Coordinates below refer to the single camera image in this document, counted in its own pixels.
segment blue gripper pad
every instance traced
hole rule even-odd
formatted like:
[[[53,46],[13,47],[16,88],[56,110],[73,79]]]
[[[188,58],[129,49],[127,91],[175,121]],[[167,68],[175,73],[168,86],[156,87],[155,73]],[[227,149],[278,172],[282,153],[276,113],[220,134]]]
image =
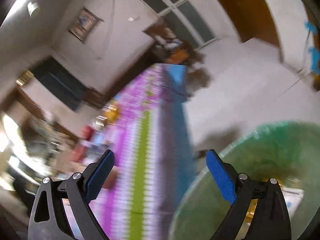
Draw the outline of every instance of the blue gripper pad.
[[[236,200],[235,185],[227,171],[224,169],[222,161],[220,159],[218,160],[217,156],[212,151],[209,151],[206,156],[206,164],[222,197],[232,205]]]
[[[85,185],[85,201],[89,204],[90,201],[96,199],[102,189],[103,183],[108,177],[115,163],[115,156],[110,151],[102,160],[101,164],[95,169]]]

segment framed picture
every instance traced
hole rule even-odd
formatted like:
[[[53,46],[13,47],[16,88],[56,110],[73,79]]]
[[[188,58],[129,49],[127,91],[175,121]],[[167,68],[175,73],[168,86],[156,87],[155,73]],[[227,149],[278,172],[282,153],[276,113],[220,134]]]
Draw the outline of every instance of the framed picture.
[[[72,33],[79,41],[84,43],[90,31],[92,31],[93,27],[95,27],[99,21],[102,20],[87,8],[83,7],[76,22],[69,29],[69,32]]]

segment window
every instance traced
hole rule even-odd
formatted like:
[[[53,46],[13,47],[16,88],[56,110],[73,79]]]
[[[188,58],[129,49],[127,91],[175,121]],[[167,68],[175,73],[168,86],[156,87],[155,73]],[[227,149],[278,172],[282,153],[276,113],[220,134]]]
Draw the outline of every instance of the window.
[[[41,84],[73,111],[78,108],[87,92],[87,87],[53,57],[37,66],[32,73]]]
[[[163,17],[169,28],[193,48],[215,39],[213,33],[188,0],[142,0]]]

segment white floor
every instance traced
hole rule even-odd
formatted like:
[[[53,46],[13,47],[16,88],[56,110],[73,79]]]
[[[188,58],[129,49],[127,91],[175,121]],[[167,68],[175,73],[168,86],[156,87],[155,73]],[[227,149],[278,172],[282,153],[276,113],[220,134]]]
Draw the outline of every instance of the white floor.
[[[223,39],[202,52],[213,81],[185,104],[195,151],[213,148],[219,152],[272,121],[320,124],[320,94],[279,63],[273,46],[257,39],[243,44]]]

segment brown door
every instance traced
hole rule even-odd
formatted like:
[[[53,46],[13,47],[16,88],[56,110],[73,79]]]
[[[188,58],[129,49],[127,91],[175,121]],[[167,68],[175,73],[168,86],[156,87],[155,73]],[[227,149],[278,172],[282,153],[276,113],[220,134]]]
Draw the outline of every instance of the brown door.
[[[218,0],[243,42],[255,37],[279,47],[275,24],[265,0]]]

